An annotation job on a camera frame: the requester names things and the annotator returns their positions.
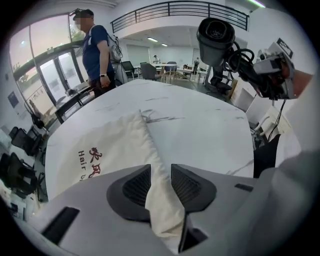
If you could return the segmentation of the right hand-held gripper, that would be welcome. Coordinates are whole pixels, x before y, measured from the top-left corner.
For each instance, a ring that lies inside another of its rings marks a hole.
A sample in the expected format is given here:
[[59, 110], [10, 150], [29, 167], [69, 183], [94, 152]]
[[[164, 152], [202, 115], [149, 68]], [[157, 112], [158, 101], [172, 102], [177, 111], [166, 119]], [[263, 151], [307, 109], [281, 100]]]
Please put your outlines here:
[[269, 48], [258, 51], [258, 62], [253, 65], [253, 69], [262, 79], [260, 92], [263, 98], [281, 99], [277, 98], [272, 90], [270, 75], [276, 72], [281, 72], [285, 78], [282, 86], [286, 89], [286, 99], [296, 98], [293, 83], [295, 67], [292, 57], [293, 51], [281, 38], [273, 42]]

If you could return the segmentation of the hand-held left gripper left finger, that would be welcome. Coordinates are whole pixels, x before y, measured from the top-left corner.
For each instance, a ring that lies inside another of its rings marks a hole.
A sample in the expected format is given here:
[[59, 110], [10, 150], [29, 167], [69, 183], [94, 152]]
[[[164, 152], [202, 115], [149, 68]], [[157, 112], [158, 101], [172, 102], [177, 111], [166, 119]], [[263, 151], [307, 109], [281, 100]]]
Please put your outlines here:
[[32, 217], [32, 226], [79, 256], [170, 256], [145, 208], [149, 164], [79, 181]]

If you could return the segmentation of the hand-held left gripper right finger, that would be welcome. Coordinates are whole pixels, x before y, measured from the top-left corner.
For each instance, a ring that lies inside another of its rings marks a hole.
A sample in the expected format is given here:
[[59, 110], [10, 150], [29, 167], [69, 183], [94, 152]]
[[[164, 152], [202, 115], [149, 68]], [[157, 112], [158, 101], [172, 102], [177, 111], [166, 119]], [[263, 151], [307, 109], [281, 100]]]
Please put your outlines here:
[[181, 256], [262, 256], [259, 226], [270, 190], [260, 178], [220, 174], [173, 164], [171, 185], [185, 209]]

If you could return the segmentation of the person's right hand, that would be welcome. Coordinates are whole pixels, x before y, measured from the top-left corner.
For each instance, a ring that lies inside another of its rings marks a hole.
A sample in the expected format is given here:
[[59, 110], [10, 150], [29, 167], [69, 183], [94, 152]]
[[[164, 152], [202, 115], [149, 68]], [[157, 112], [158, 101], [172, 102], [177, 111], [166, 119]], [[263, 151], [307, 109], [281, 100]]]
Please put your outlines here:
[[285, 78], [282, 75], [282, 72], [275, 72], [272, 73], [270, 76], [271, 80], [271, 88], [274, 92], [275, 96], [279, 99], [287, 99], [287, 91], [283, 87], [283, 84], [285, 83]]

